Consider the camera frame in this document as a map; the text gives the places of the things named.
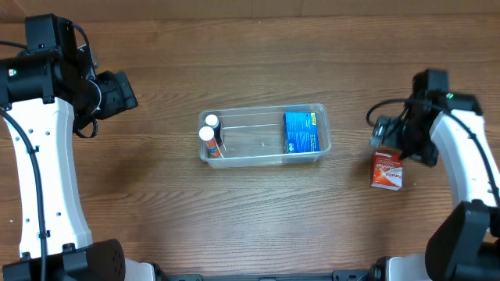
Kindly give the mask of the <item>red and white box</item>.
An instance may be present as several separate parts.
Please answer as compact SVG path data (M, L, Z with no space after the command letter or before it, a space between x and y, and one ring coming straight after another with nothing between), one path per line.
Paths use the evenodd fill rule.
M403 162L394 151L377 150L373 154L370 186L400 190L403 184Z

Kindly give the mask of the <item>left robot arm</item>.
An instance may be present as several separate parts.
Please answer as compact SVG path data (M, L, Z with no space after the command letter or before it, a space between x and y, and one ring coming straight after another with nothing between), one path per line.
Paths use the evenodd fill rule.
M1 62L1 114L16 156L22 208L19 261L6 280L158 280L118 240L94 241L84 217L73 138L138 104L123 72L96 73L82 29L52 14L25 20L27 41Z

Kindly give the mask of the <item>blue box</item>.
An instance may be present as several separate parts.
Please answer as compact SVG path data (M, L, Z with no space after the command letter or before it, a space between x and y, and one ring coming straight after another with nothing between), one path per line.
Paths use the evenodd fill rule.
M315 112L285 112L284 150L286 153L320 151L317 114Z

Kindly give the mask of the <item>black bottle white cap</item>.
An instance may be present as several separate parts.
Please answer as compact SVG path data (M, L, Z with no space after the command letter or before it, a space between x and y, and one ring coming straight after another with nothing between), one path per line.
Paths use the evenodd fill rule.
M220 122L219 118L214 114L207 115L205 118L205 124L206 126L210 126L213 129L214 137L216 139L217 144L219 146L222 146L223 145L222 123Z

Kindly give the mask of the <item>orange tube white cap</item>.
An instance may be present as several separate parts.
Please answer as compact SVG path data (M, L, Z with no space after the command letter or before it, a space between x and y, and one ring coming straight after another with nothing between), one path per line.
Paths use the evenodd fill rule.
M222 152L220 151L220 147L216 141L215 131L210 126L203 126L199 132L198 136L200 140L205 145L207 150L207 154L210 158L222 158Z

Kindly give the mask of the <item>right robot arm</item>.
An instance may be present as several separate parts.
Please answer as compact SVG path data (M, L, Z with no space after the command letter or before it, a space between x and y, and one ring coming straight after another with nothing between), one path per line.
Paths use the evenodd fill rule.
M399 116L379 116L371 146L398 151L433 167L443 161L453 200L448 218L422 254L380 258L363 280L497 280L499 170L485 133L484 114L472 94L453 92L448 72L426 69L412 79Z

